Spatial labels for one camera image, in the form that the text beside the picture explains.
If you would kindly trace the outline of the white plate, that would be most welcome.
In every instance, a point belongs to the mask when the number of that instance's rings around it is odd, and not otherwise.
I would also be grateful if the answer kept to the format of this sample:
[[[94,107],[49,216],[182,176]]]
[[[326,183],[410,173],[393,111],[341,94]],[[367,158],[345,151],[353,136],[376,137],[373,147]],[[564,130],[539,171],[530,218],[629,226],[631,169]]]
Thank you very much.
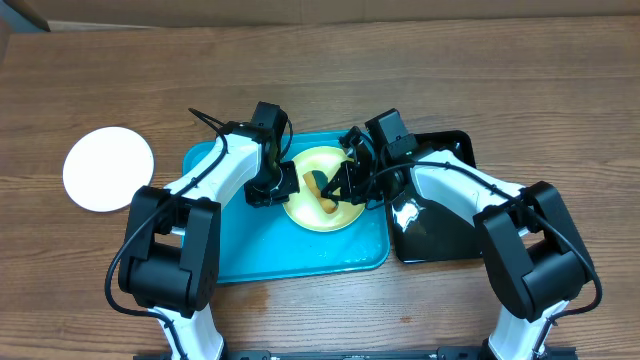
[[[63,185],[83,209],[113,212],[151,182],[154,156],[147,141],[123,127],[96,129],[78,140],[63,164]]]

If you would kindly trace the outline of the yellow-green plate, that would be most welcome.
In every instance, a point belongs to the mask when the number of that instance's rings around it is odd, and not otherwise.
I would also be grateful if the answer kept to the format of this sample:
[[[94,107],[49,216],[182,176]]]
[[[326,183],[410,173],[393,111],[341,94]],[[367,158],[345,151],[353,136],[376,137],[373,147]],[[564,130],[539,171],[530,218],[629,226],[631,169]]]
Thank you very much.
[[[343,150],[329,146],[313,147],[293,157],[300,191],[290,195],[284,209],[295,223],[308,230],[331,232],[350,225],[361,215],[364,211],[362,204],[342,201],[337,202],[338,208],[334,213],[325,213],[303,179],[305,173],[320,170],[326,174],[329,182],[346,159]]]

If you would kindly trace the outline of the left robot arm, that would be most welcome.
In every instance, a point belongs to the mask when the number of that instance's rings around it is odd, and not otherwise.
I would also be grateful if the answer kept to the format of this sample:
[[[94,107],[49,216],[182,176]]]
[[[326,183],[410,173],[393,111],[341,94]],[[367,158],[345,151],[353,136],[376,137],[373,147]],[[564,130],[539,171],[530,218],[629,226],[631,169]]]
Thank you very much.
[[[134,194],[123,245],[106,272],[104,294],[119,313],[156,319],[168,359],[222,359],[210,300],[219,273],[221,213],[238,192],[254,207],[298,192],[295,165],[281,142],[292,124],[280,106],[260,102],[248,122],[222,123],[194,110],[217,134],[211,151],[163,188]]]

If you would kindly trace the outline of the green yellow sponge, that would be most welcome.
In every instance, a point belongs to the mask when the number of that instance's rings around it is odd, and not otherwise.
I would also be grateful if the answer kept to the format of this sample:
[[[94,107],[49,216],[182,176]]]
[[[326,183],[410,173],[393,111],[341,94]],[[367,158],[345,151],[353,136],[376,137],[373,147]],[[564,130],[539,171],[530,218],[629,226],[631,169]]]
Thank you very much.
[[[312,170],[305,173],[303,175],[303,179],[323,211],[327,214],[334,213],[338,208],[338,203],[332,199],[325,198],[321,193],[324,187],[328,184],[326,174],[320,170]]]

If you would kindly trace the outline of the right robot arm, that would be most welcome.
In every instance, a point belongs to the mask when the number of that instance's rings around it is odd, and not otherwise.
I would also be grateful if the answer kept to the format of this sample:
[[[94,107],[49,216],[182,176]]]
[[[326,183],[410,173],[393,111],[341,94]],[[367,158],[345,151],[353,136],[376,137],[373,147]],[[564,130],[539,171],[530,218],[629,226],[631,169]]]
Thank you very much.
[[[586,284],[598,284],[589,252],[558,190],[481,172],[461,131],[413,134],[396,110],[340,140],[346,160],[321,196],[384,207],[406,263],[479,258],[501,310],[479,346],[442,346],[434,359],[573,359],[546,340]]]

